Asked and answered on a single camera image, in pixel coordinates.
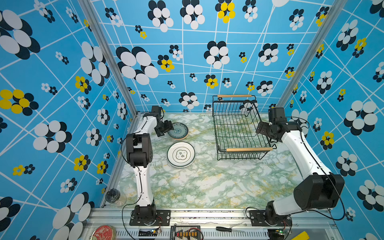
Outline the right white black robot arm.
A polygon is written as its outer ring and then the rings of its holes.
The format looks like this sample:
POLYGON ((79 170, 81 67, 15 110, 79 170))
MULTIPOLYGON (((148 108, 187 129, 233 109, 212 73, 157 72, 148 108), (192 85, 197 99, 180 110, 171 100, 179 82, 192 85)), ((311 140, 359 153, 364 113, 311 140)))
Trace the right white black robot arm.
POLYGON ((319 212, 342 203, 344 178, 324 165, 306 140, 303 127, 288 121, 284 108, 269 110, 268 122, 260 122, 256 132, 283 143, 291 152, 303 181, 293 193, 266 206, 266 219, 274 220, 306 211, 319 212))

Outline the black wire dish rack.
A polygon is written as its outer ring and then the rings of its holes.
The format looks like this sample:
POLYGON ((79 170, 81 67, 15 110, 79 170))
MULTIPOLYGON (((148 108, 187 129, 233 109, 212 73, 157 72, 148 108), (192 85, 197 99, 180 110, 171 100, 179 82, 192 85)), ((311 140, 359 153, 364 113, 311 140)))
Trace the black wire dish rack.
POLYGON ((260 160, 268 152, 226 152, 227 148, 277 148, 271 139, 256 133, 262 117, 257 97, 212 98, 217 160, 260 160))

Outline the white plate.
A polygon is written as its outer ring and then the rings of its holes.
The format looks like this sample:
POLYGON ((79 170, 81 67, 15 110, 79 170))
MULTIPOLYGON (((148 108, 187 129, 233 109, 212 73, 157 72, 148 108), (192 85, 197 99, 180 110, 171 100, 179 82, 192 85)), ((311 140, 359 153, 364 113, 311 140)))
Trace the white plate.
POLYGON ((194 162, 195 157, 195 148, 187 142, 174 143, 167 151, 168 163, 177 169, 187 168, 194 162))

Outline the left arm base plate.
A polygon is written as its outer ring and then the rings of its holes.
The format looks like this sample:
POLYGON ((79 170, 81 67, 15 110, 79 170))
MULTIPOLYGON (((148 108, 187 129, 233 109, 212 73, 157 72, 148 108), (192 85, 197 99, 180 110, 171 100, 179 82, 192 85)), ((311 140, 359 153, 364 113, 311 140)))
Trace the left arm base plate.
POLYGON ((129 225, 140 227, 169 226, 170 220, 170 210, 137 209, 132 211, 129 225))

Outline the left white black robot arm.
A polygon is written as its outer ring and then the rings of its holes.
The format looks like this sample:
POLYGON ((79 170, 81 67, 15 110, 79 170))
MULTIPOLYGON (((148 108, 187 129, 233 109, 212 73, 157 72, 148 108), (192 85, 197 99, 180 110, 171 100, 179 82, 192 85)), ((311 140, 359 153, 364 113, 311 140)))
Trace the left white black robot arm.
POLYGON ((164 110, 160 106, 153 106, 152 110, 143 114, 142 123, 125 138, 125 161, 133 168, 138 199, 135 203, 133 215, 139 221, 155 220, 156 205, 150 184, 150 163, 153 161, 153 147, 151 133, 162 137, 173 130, 171 121, 164 120, 164 110))

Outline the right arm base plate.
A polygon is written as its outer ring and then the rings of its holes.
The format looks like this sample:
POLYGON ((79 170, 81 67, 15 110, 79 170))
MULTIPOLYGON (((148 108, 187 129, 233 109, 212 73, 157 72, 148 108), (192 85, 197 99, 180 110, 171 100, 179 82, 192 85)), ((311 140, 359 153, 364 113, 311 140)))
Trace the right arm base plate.
POLYGON ((248 217, 253 227, 290 227, 292 219, 288 216, 267 214, 265 210, 250 210, 248 217))

